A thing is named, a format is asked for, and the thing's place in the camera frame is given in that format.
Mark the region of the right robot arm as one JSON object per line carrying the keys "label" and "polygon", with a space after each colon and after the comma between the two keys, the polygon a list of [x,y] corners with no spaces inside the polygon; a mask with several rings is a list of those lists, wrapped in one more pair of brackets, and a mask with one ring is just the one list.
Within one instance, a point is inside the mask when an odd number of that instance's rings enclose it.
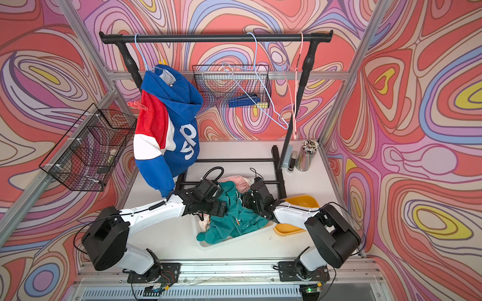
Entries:
{"label": "right robot arm", "polygon": [[332,205],[306,208],[286,199],[274,199],[261,178],[255,179],[242,198],[242,204],[268,221],[288,224],[310,235],[314,245],[303,250],[290,267],[283,268],[283,263],[278,263],[281,275],[311,281],[320,268],[327,265],[340,268],[362,244],[357,231]]}

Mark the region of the blue red white jacket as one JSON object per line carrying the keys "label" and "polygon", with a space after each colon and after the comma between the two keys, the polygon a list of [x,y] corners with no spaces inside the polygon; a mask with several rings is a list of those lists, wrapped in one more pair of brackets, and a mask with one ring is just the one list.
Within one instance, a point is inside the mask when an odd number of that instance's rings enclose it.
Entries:
{"label": "blue red white jacket", "polygon": [[133,140],[136,165],[150,187],[163,197],[174,190],[200,153],[196,116],[203,106],[199,91],[180,72],[157,65],[145,73]]}

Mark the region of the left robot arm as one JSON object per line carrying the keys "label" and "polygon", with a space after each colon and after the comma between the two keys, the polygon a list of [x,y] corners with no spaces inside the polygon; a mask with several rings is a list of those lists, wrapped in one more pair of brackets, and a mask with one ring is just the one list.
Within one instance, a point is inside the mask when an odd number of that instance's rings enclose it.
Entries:
{"label": "left robot arm", "polygon": [[168,219],[186,215],[223,217],[227,202],[219,200],[223,188],[214,180],[203,179],[196,186],[172,191],[160,201],[139,208],[103,209],[82,237],[82,245],[96,271],[118,267],[147,282],[158,279],[163,266],[149,249],[129,243],[137,232]]}

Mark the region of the red clothespin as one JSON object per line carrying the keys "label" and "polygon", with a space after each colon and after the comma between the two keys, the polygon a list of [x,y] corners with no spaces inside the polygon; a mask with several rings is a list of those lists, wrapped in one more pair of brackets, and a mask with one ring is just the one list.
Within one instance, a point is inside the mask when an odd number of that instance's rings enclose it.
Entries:
{"label": "red clothespin", "polygon": [[139,101],[134,101],[134,102],[128,102],[128,106],[132,109],[137,109],[137,110],[144,110],[144,111],[148,111],[149,109],[147,108],[147,106],[143,105],[141,102]]}

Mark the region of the pink plastic hanger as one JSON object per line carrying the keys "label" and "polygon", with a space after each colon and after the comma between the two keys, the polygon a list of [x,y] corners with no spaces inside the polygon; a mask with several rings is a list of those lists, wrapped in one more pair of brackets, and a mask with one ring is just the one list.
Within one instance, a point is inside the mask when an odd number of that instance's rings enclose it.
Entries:
{"label": "pink plastic hanger", "polygon": [[287,62],[287,60],[282,62],[282,73],[284,76],[285,81],[287,82],[287,75],[286,75],[286,70],[291,70],[294,72],[294,91],[291,91],[291,86],[287,85],[288,91],[290,93],[290,102],[291,102],[291,122],[292,122],[292,134],[291,138],[296,139],[297,138],[297,117],[296,117],[296,110],[299,108],[299,105],[297,104],[297,93],[299,91],[299,77],[298,77],[298,71],[299,71],[299,61],[301,59],[301,54],[303,51],[303,43],[304,43],[304,35],[303,33],[300,33],[301,37],[301,42],[299,46],[299,51],[297,55],[297,60],[296,60],[296,65],[291,66],[290,63]]}

